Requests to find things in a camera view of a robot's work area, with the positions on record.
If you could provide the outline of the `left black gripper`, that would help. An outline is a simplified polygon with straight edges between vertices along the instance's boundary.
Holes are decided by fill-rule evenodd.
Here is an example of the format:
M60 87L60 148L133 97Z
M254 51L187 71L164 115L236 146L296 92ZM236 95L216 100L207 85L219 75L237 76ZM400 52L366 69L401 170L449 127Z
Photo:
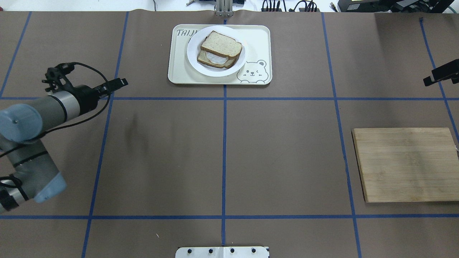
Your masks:
M125 78L116 78L108 81L108 86L104 83L95 88L78 85L74 88L74 95L79 103L80 110L94 110L101 98L108 96L111 91L117 91L127 85L128 81Z

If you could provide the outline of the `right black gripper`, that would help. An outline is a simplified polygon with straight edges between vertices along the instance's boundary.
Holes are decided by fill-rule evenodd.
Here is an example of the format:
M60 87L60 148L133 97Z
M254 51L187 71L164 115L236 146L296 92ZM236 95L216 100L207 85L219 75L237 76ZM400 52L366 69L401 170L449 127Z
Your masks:
M451 80L453 84L459 83L459 60L450 61L433 69L432 77L427 76L423 79L424 86L429 87L445 80Z

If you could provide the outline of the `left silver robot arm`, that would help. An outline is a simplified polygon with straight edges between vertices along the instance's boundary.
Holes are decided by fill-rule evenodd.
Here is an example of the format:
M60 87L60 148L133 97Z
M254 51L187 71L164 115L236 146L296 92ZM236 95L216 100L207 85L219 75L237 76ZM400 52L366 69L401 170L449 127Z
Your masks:
M1 110L1 156L7 157L15 170L1 177L1 212L30 199L42 203L67 188L41 138L94 110L101 98L126 85L124 78L95 88L64 85L43 98Z

